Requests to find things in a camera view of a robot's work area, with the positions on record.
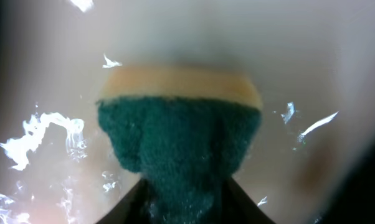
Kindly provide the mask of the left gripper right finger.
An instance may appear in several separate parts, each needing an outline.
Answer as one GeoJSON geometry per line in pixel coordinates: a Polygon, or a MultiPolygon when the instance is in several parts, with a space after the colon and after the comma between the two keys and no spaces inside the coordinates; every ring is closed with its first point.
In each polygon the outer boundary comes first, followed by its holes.
{"type": "Polygon", "coordinates": [[[275,224],[233,178],[229,178],[222,186],[221,223],[275,224]]]}

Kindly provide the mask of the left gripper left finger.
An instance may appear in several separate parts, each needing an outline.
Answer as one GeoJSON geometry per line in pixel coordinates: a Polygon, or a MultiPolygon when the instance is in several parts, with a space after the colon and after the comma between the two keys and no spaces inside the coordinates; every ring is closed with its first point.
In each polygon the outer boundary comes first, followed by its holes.
{"type": "Polygon", "coordinates": [[[96,224],[150,224],[150,188],[140,179],[96,224]]]}

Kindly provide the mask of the green yellow scrub sponge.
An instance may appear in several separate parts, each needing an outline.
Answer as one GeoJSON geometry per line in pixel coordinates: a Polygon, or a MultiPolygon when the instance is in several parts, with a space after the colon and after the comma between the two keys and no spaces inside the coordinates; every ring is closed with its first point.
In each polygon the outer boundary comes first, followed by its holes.
{"type": "Polygon", "coordinates": [[[242,72],[120,67],[103,86],[98,123],[122,168],[145,183],[151,223],[219,223],[222,188],[262,119],[242,72]]]}

